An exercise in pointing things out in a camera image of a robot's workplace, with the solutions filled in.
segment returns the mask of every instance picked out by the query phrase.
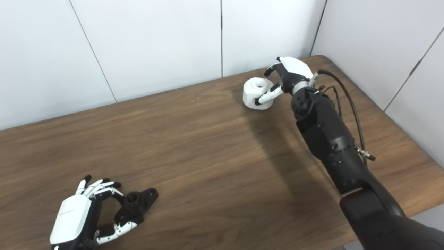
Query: white robotic hand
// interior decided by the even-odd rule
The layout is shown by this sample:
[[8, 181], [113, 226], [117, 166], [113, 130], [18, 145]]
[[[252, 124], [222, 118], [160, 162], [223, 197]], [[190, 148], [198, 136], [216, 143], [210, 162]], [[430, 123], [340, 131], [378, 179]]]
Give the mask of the white robotic hand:
[[[143, 222], [143, 215], [159, 194], [154, 188], [130, 192], [126, 197], [116, 188], [121, 184], [100, 179], [86, 187], [87, 175], [79, 183], [75, 195], [62, 202], [49, 241], [53, 250], [92, 250], [97, 245], [116, 239]], [[113, 197], [122, 208], [114, 217], [114, 225], [97, 229], [102, 201]]]
[[273, 71], [276, 71], [281, 77], [281, 82], [276, 83], [267, 92], [255, 98], [254, 104], [256, 106], [269, 102], [283, 93], [293, 95], [301, 88], [313, 87], [314, 85], [317, 73], [313, 75], [308, 65], [303, 61], [289, 56], [280, 56], [277, 60], [279, 62], [269, 66], [264, 76], [268, 77]]

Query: white wall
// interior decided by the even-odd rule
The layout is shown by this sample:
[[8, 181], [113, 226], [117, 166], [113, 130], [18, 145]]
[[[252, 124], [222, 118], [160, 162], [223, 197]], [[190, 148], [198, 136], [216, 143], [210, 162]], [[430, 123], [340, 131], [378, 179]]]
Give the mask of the white wall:
[[443, 71], [444, 35], [441, 34], [386, 113], [444, 167]]
[[385, 109], [444, 26], [442, 0], [327, 2], [312, 55], [329, 57]]
[[0, 129], [111, 103], [69, 1], [0, 1]]
[[221, 77], [219, 0], [71, 0], [117, 101]]
[[222, 0], [223, 76], [308, 57], [325, 0]]

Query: black cable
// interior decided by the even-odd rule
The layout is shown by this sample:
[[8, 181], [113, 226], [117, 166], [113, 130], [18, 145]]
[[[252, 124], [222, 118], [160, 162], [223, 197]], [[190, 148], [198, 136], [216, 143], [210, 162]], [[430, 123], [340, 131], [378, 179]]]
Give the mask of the black cable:
[[[318, 74], [324, 74], [327, 75], [329, 77], [332, 77], [333, 79], [336, 80], [336, 82], [341, 86], [342, 90], [345, 93], [345, 96], [347, 97], [347, 99], [349, 100], [350, 106], [352, 107], [352, 111], [353, 111], [353, 116], [355, 117], [355, 121], [356, 121], [356, 126], [358, 127], [358, 133], [359, 133], [359, 141], [361, 141], [361, 149], [365, 150], [365, 143], [364, 143], [364, 135], [362, 134], [362, 128], [361, 128], [361, 123], [359, 122], [359, 117], [358, 117], [358, 113], [356, 111], [355, 108], [355, 104], [353, 103], [352, 97], [350, 96], [349, 92], [347, 91], [347, 89], [345, 88], [344, 84], [341, 82], [341, 80], [339, 78], [337, 78], [335, 75], [333, 75], [333, 73], [331, 73], [330, 71], [327, 70], [323, 70], [323, 69], [319, 69], [317, 71]], [[367, 159], [365, 157], [362, 158], [364, 161], [364, 164], [367, 165]]]
[[337, 112], [339, 113], [339, 116], [342, 119], [341, 102], [339, 101], [339, 94], [337, 93], [336, 87], [335, 86], [330, 86], [330, 87], [326, 88], [323, 93], [325, 94], [329, 89], [333, 89], [333, 91], [334, 91], [334, 93], [336, 95]]

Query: white cylindrical object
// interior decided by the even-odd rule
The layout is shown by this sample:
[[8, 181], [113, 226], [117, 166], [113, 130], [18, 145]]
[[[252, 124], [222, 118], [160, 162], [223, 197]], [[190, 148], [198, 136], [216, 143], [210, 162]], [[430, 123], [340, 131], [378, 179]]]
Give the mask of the white cylindrical object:
[[253, 77], [247, 80], [244, 84], [243, 101], [245, 106], [250, 109], [267, 109], [273, 104], [273, 100], [270, 100], [262, 105], [254, 104], [254, 99], [267, 92], [273, 83], [266, 78]]

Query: wood grain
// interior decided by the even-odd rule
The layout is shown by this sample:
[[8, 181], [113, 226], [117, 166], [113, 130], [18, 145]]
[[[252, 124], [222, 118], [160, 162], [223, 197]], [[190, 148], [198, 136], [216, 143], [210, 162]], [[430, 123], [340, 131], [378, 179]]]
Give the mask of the wood grain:
[[[443, 169], [330, 60], [304, 61], [344, 81], [378, 158], [369, 167], [406, 214], [443, 203]], [[60, 203], [86, 174], [122, 182], [124, 193], [160, 194], [139, 228], [99, 249], [318, 250], [353, 240], [340, 195], [295, 127], [291, 96], [266, 111], [242, 104], [243, 83], [262, 73], [0, 131], [0, 248], [49, 249]], [[334, 82], [322, 76], [320, 84]], [[118, 208], [105, 201], [101, 223]]]

